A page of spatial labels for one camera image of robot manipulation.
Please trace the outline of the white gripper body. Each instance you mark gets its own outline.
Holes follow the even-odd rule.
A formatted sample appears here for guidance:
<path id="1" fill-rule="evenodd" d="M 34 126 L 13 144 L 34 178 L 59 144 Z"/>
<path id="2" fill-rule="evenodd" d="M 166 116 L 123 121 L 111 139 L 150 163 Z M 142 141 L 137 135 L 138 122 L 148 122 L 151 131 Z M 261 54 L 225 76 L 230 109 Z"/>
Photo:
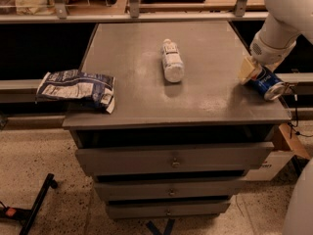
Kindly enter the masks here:
<path id="1" fill-rule="evenodd" d="M 269 66 L 280 64 L 286 56 L 295 47 L 294 41 L 290 46 L 282 49 L 271 47 L 266 44 L 260 37 L 260 32 L 257 32 L 249 46 L 250 54 L 254 60 L 261 66 Z"/>

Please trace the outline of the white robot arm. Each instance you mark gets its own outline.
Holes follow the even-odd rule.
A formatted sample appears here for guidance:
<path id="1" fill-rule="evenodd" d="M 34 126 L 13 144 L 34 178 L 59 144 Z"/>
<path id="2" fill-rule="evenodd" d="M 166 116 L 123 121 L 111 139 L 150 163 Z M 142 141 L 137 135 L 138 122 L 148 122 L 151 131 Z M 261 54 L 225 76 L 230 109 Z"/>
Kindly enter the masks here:
<path id="1" fill-rule="evenodd" d="M 274 71 L 303 35 L 313 43 L 313 0 L 264 0 L 268 16 L 249 45 L 239 69 L 240 84 L 256 78 L 262 67 Z"/>

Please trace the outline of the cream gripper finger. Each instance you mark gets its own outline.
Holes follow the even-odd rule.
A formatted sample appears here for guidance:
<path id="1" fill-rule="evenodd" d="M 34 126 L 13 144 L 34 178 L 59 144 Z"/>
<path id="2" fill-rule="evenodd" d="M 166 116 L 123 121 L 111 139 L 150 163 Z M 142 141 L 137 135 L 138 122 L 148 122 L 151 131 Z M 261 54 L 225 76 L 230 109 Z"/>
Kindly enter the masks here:
<path id="1" fill-rule="evenodd" d="M 241 68 L 238 73 L 238 79 L 241 85 L 245 85 L 250 80 L 255 79 L 261 72 L 261 66 L 253 57 L 244 57 Z"/>

